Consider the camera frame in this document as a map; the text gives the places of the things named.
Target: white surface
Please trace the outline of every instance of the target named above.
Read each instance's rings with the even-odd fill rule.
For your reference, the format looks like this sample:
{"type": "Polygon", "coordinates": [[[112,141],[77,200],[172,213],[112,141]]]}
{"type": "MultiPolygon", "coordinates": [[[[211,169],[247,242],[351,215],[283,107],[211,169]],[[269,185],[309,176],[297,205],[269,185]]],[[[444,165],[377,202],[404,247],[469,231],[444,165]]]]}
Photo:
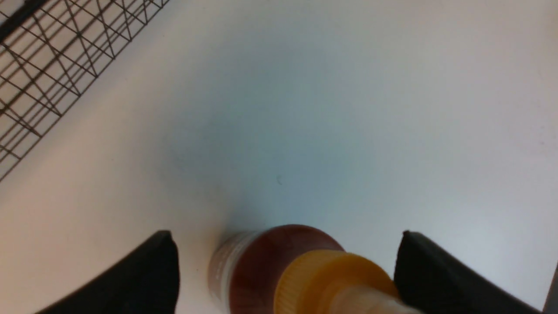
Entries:
{"type": "Polygon", "coordinates": [[[173,0],[0,184],[0,311],[171,229],[178,313],[212,313],[224,230],[288,222],[391,273],[422,231],[541,308],[557,86],[552,0],[173,0]]]}

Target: plastic bottle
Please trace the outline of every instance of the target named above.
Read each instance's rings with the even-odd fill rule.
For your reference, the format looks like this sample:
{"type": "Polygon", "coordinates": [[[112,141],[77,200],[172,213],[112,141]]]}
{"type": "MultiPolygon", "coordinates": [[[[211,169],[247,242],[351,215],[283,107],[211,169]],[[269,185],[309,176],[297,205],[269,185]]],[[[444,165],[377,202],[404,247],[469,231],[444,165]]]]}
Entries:
{"type": "Polygon", "coordinates": [[[226,314],[411,314],[386,272],[326,233],[286,225],[223,244],[208,284],[226,314]]]}

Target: metal wire grid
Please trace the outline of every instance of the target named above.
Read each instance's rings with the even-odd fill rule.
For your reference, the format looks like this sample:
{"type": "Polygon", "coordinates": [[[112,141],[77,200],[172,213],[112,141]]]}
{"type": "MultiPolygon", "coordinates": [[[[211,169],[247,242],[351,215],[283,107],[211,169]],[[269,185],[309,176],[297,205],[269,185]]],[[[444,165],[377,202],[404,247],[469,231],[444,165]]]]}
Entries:
{"type": "MultiPolygon", "coordinates": [[[[13,11],[6,1],[0,28],[13,11]]],[[[0,181],[168,1],[42,0],[10,31],[0,44],[0,181]]]]}

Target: bottle label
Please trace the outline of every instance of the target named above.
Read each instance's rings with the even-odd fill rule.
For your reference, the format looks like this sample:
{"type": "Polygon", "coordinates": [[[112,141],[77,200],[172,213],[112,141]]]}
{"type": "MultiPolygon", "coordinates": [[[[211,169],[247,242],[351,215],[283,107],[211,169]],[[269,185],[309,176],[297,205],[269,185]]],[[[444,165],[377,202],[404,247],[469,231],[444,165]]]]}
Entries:
{"type": "Polygon", "coordinates": [[[208,285],[213,302],[230,313],[229,288],[238,259],[261,232],[243,232],[227,240],[215,252],[209,266],[208,285]]]}

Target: black plastic piece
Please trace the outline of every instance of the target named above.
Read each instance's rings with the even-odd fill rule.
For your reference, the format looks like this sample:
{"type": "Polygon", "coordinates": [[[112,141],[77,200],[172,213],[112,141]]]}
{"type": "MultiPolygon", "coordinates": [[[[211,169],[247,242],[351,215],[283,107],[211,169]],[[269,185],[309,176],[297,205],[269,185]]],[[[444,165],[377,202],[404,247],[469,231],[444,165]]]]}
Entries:
{"type": "Polygon", "coordinates": [[[179,259],[169,231],[159,231],[106,272],[38,314],[172,314],[179,259]]]}
{"type": "Polygon", "coordinates": [[[426,314],[539,314],[418,232],[406,231],[395,285],[408,305],[426,314]]]}

